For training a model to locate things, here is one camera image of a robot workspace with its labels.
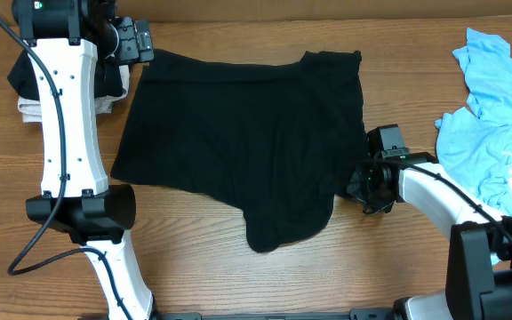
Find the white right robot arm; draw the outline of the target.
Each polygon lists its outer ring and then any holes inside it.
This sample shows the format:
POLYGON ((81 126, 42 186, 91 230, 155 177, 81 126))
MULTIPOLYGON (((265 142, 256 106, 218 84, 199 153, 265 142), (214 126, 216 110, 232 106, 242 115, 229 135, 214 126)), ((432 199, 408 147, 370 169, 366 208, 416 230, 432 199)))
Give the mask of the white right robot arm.
POLYGON ((389 319, 512 319, 512 216, 470 195, 428 153, 351 165, 349 197, 364 213, 408 203, 449 241, 442 292, 396 300, 389 319))

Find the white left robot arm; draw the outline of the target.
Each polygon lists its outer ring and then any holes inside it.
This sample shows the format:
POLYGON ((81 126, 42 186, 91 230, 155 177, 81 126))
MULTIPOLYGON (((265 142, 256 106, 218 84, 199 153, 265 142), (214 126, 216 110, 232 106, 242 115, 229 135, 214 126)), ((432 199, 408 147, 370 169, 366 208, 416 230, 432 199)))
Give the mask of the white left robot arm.
POLYGON ((154 58, 149 24, 117 16, 113 1, 15 1, 12 14, 34 70, 44 136, 41 193, 27 200, 28 217, 68 234, 87 255, 109 319, 154 319, 155 298, 132 247, 135 195, 108 182, 95 103, 99 65, 154 58))

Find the black t-shirt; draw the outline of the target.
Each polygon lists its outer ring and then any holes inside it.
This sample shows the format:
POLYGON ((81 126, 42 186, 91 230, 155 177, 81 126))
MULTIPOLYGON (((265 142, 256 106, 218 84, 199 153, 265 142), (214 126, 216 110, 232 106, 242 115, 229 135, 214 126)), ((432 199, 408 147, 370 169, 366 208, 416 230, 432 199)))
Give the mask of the black t-shirt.
POLYGON ((368 155, 361 61, 306 52, 287 65, 229 64, 158 50, 110 174, 239 209, 256 252, 315 236, 368 155))

